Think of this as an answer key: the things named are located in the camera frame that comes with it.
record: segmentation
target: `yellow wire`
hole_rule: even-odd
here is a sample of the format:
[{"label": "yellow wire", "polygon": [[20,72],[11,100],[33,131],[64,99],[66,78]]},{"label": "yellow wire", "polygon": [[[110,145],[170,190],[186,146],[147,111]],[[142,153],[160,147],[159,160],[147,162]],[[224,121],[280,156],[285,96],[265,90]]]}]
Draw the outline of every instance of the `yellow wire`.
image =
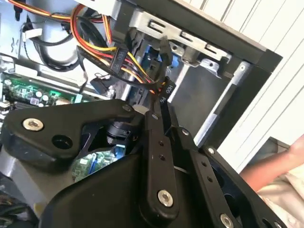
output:
[{"label": "yellow wire", "polygon": [[138,68],[139,68],[146,76],[148,76],[148,75],[146,74],[146,72],[144,71],[144,69],[142,68],[142,66],[137,62],[136,58],[134,58],[134,56],[133,56],[130,52],[128,52],[128,56],[133,60],[133,62],[138,66]]},{"label": "yellow wire", "polygon": [[57,18],[57,19],[70,19],[70,17],[67,17],[67,16],[51,15],[50,13],[48,13],[46,11],[42,11],[39,8],[32,7],[32,6],[29,7],[29,6],[21,4],[19,2],[11,1],[11,3],[16,5],[16,6],[22,6],[22,7],[26,8],[28,11],[37,13],[37,14],[42,15],[42,16],[50,16],[50,17]]},{"label": "yellow wire", "polygon": [[105,47],[98,47],[98,46],[95,46],[93,44],[90,44],[90,43],[86,42],[85,40],[84,40],[84,42],[89,47],[94,48],[94,49],[99,50],[99,51],[114,51],[114,50],[117,49],[117,47],[106,47],[106,48]]},{"label": "yellow wire", "polygon": [[107,18],[107,16],[103,15],[103,20],[104,20],[105,35],[106,35],[107,40],[110,43],[111,39],[110,39],[109,24],[108,24],[108,18]]},{"label": "yellow wire", "polygon": [[[106,61],[106,60],[103,59],[103,58],[98,57],[97,55],[95,55],[95,54],[94,54],[93,52],[91,52],[90,50],[88,50],[88,49],[85,48],[85,51],[88,52],[89,54],[91,54],[92,56],[94,56],[95,58],[99,59],[99,60],[100,60],[102,63],[104,63],[105,65],[107,65],[107,66],[110,65],[110,63],[109,63],[108,61]],[[124,68],[124,67],[122,67],[121,69],[122,69],[124,72],[127,72],[128,74],[130,74],[130,75],[132,75],[133,77],[135,77],[136,80],[139,81],[140,83],[143,83],[143,81],[141,80],[141,78],[138,77],[133,71],[131,71],[131,70],[127,69],[127,68]]]}]

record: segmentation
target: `orange wire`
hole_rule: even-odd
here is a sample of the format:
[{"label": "orange wire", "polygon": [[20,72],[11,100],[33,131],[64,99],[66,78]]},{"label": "orange wire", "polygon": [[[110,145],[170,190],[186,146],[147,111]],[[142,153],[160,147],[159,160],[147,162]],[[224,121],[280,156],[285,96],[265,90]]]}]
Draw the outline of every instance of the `orange wire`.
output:
[{"label": "orange wire", "polygon": [[[68,16],[61,16],[61,15],[52,15],[51,13],[43,10],[43,9],[40,9],[40,8],[37,8],[35,6],[30,6],[26,3],[19,3],[19,2],[16,2],[14,0],[8,0],[9,3],[13,4],[13,5],[16,5],[26,11],[29,11],[29,12],[33,12],[33,13],[36,13],[36,14],[39,14],[39,15],[42,15],[42,16],[48,16],[48,17],[52,17],[52,18],[56,18],[56,19],[61,19],[61,20],[64,20],[66,22],[69,22],[70,21],[70,17]],[[92,19],[91,20],[92,22],[102,22],[102,20],[100,19]]]},{"label": "orange wire", "polygon": [[[75,7],[73,9],[73,12],[72,12],[72,15],[71,15],[71,31],[72,31],[72,34],[73,36],[76,38],[76,40],[78,41],[79,45],[86,51],[88,52],[90,55],[94,56],[95,58],[99,59],[100,61],[104,61],[104,59],[102,59],[100,57],[100,54],[99,52],[97,52],[97,54],[94,54],[92,51],[91,51],[91,48],[89,46],[87,46],[85,43],[81,42],[81,37],[79,35],[79,33],[77,32],[77,29],[76,29],[76,15],[84,8],[85,6],[84,5],[81,5],[79,4],[77,7]],[[135,73],[133,74],[133,76],[140,82],[140,83],[143,83],[142,79],[136,75]]]},{"label": "orange wire", "polygon": [[106,39],[108,40],[109,44],[112,43],[112,38],[110,36],[110,28],[109,28],[109,21],[107,19],[107,16],[103,15],[103,20],[104,20],[104,29],[105,29],[105,35],[106,35]]}]

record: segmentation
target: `capacitor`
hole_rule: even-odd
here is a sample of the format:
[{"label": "capacitor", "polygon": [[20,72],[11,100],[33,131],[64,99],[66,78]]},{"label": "capacitor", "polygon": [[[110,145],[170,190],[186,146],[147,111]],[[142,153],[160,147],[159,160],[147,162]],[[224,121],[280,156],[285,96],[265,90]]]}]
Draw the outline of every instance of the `capacitor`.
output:
[{"label": "capacitor", "polygon": [[11,81],[9,79],[5,79],[4,80],[4,84],[6,84],[7,86],[11,85]]},{"label": "capacitor", "polygon": [[42,92],[40,92],[40,91],[37,91],[36,93],[35,93],[35,95],[36,95],[36,97],[42,97]]},{"label": "capacitor", "polygon": [[48,101],[48,95],[43,95],[43,96],[42,96],[42,100]]}]

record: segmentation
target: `gray metal panel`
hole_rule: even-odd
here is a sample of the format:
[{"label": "gray metal panel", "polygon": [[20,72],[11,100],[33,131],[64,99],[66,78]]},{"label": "gray metal panel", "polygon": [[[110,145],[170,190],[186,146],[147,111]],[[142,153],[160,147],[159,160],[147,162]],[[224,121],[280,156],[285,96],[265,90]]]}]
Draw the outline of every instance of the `gray metal panel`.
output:
[{"label": "gray metal panel", "polygon": [[195,136],[227,85],[202,67],[190,67],[172,101],[179,124]]}]

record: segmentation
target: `person's hand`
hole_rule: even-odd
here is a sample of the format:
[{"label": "person's hand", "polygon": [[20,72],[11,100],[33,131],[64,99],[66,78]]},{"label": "person's hand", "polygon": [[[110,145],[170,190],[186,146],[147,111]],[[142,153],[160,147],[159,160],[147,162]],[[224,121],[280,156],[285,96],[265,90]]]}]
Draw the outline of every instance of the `person's hand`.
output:
[{"label": "person's hand", "polygon": [[292,159],[297,159],[298,162],[304,163],[304,134],[289,147],[288,154]]}]

